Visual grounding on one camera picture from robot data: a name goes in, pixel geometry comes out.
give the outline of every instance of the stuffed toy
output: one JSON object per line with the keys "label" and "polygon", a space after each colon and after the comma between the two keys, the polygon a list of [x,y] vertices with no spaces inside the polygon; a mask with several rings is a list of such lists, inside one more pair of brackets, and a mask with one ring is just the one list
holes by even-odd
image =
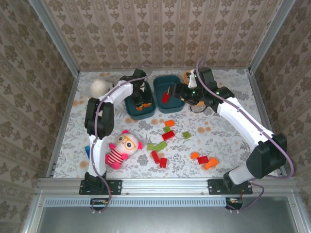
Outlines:
{"label": "stuffed toy", "polygon": [[111,152],[106,154],[105,162],[113,169],[119,169],[124,160],[128,160],[130,155],[142,149],[142,142],[139,142],[128,130],[124,130],[118,136],[117,144],[110,143],[109,147]]}
{"label": "stuffed toy", "polygon": [[114,85],[103,79],[95,79],[91,85],[91,94],[93,98],[99,98],[110,91]]}

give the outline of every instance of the floral tablecloth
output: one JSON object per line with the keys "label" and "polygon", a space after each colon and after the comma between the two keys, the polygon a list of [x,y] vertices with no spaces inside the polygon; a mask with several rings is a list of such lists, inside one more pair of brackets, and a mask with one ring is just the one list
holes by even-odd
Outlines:
{"label": "floral tablecloth", "polygon": [[[54,178],[84,177],[88,168],[88,157],[85,146],[89,138],[84,128],[87,101],[90,97],[90,86],[94,79],[103,78],[117,83],[123,75],[133,72],[88,72],[80,74],[78,90],[75,95],[69,121],[66,128],[62,148],[57,161]],[[182,79],[183,70],[153,71],[148,82],[153,89],[154,78],[174,74]],[[248,81],[246,70],[213,70],[218,86],[227,86],[240,101],[241,105],[260,122],[258,109]],[[166,169],[156,165],[147,150],[147,143],[160,143],[164,122],[173,119],[172,130],[175,137],[168,141],[168,146],[159,153],[168,159]],[[184,178],[184,177],[222,177],[223,174],[245,161],[249,154],[249,146],[224,118],[207,108],[203,113],[192,113],[190,106],[172,114],[163,114],[156,109],[155,114],[147,119],[135,121],[127,114],[124,102],[115,109],[115,128],[108,137],[108,142],[115,143],[116,136],[128,129],[143,142],[143,150],[130,156],[123,162],[121,169],[107,168],[109,178]],[[188,131],[191,138],[185,140],[183,132]],[[197,151],[200,155],[215,157],[219,160],[216,168],[205,170],[190,155]]]}

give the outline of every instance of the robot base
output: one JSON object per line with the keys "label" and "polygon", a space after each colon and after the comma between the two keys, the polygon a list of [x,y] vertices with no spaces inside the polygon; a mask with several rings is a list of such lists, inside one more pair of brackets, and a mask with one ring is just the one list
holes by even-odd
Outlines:
{"label": "robot base", "polygon": [[243,192],[243,195],[253,194],[252,185],[248,181],[231,188],[228,188],[227,185],[225,185],[224,179],[211,179],[207,181],[207,184],[210,195],[240,195],[241,191]]}
{"label": "robot base", "polygon": [[[111,191],[111,195],[121,195],[122,180],[106,180]],[[99,177],[94,177],[88,172],[85,179],[80,184],[80,195],[108,195],[108,190]]]}

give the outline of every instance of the toy block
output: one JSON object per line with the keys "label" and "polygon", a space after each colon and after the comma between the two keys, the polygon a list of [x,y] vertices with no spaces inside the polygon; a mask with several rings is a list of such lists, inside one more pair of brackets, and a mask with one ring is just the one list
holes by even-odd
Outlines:
{"label": "toy block", "polygon": [[198,152],[194,152],[194,153],[191,154],[191,159],[197,159],[199,157],[200,157],[200,155],[199,155]]}
{"label": "toy block", "polygon": [[89,149],[90,149],[90,146],[86,146],[85,149],[86,149],[87,157],[89,158]]}
{"label": "toy block", "polygon": [[198,162],[199,162],[199,164],[206,164],[206,163],[208,163],[208,158],[207,158],[207,156],[199,157],[199,158],[198,158]]}
{"label": "toy block", "polygon": [[217,159],[215,159],[214,157],[211,157],[211,159],[209,160],[209,162],[204,166],[204,168],[207,170],[213,166],[216,166],[217,164],[219,164],[219,161]]}
{"label": "toy block", "polygon": [[162,137],[163,137],[163,140],[166,141],[166,140],[169,140],[172,137],[175,137],[175,134],[174,134],[173,131],[169,131],[169,132],[163,134]]}
{"label": "toy block", "polygon": [[154,149],[154,144],[153,143],[148,143],[147,144],[147,150],[153,150]]}
{"label": "toy block", "polygon": [[154,159],[156,164],[160,163],[159,156],[158,156],[158,154],[157,154],[157,152],[155,150],[151,152],[151,155],[152,155],[152,157],[153,157],[153,159]]}
{"label": "toy block", "polygon": [[167,103],[170,99],[170,96],[165,92],[165,94],[163,95],[163,98],[162,98],[162,102],[163,103]]}
{"label": "toy block", "polygon": [[165,125],[167,127],[171,127],[171,126],[174,126],[175,125],[175,122],[173,120],[168,120],[168,121],[165,121]]}
{"label": "toy block", "polygon": [[160,150],[164,149],[167,146],[166,142],[160,142],[158,145],[155,146],[155,150],[159,152]]}
{"label": "toy block", "polygon": [[170,129],[169,127],[167,127],[167,126],[166,126],[166,127],[164,127],[164,128],[163,128],[163,130],[164,130],[164,132],[165,132],[165,133],[167,133],[167,132],[171,131],[171,129]]}
{"label": "toy block", "polygon": [[184,139],[188,139],[188,138],[191,138],[191,135],[190,135],[190,133],[187,131],[187,132],[184,132],[184,133],[183,133],[183,137],[184,137]]}
{"label": "toy block", "polygon": [[161,158],[160,159],[160,168],[166,168],[167,159]]}

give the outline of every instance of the pink plush doll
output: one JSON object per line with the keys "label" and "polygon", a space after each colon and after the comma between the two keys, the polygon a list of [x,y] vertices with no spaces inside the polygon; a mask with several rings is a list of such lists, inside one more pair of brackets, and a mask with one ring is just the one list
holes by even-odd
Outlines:
{"label": "pink plush doll", "polygon": [[110,143],[109,147],[111,152],[106,154],[105,162],[113,169],[119,169],[123,160],[128,160],[129,155],[133,155],[138,149],[142,149],[142,142],[139,142],[128,130],[124,130],[118,136],[117,145]]}

